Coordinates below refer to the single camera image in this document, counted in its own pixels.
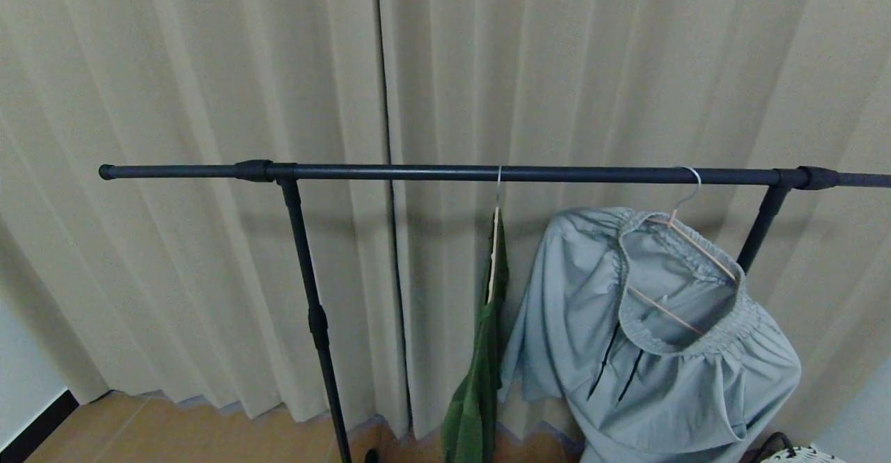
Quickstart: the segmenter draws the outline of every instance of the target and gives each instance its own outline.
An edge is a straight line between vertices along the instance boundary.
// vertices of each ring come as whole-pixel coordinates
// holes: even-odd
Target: hanger hook
[[[500,168],[502,166],[498,166],[498,182],[496,184],[496,205],[500,206]]]
[[[686,168],[687,171],[693,172],[693,175],[696,175],[696,189],[693,190],[693,193],[685,196],[681,200],[678,200],[678,203],[675,203],[675,212],[681,208],[681,204],[687,202],[687,200],[693,200],[697,194],[700,192],[700,188],[702,188],[702,177],[693,167],[687,167],[687,165],[681,165],[679,168]]]

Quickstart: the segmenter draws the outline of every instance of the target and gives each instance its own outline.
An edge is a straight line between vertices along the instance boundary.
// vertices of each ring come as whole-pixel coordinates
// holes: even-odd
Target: beige curtain
[[[383,0],[401,164],[795,167],[888,172],[891,0]],[[544,225],[579,205],[668,210],[688,187],[508,184],[510,322]],[[706,187],[682,219],[731,254],[764,190]],[[397,183],[398,260],[419,436],[471,357],[494,185]],[[891,194],[793,193],[748,286],[805,377],[775,424],[801,441],[891,352]],[[440,371],[432,375],[430,371]],[[521,434],[559,402],[509,403]]]
[[[278,188],[105,183],[98,164],[888,172],[889,35],[891,0],[0,0],[0,297],[81,400],[163,390],[309,418],[327,407]],[[301,190],[347,422],[401,434],[410,392],[423,437],[471,357],[494,186]],[[505,323],[554,212],[687,191],[504,187]],[[706,187],[681,217],[735,254],[762,194]],[[794,192],[755,261],[751,294],[804,363],[775,421],[800,440],[891,353],[889,207],[887,190]],[[502,415],[573,430],[559,402]]]

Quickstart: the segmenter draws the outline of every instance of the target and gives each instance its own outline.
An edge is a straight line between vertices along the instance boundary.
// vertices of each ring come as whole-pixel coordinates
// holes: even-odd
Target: green shirt
[[[492,261],[484,272],[483,299],[478,314],[471,370],[452,396],[442,427],[445,463],[483,463],[493,460],[496,438],[496,403],[500,388],[498,318],[507,291],[508,269],[503,222],[498,222],[497,242],[489,245],[494,253],[494,283],[489,298]]]

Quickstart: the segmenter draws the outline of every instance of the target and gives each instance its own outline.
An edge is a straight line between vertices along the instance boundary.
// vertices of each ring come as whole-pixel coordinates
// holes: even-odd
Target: black baseboard
[[[71,392],[66,390],[12,443],[9,443],[6,449],[0,450],[0,463],[24,463],[79,405]]]

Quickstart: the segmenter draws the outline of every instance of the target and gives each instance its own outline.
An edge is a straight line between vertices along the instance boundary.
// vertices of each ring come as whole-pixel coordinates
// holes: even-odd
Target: white wall
[[[63,382],[0,301],[0,449],[63,392]]]
[[[814,446],[848,463],[878,463],[891,454],[891,358]]]

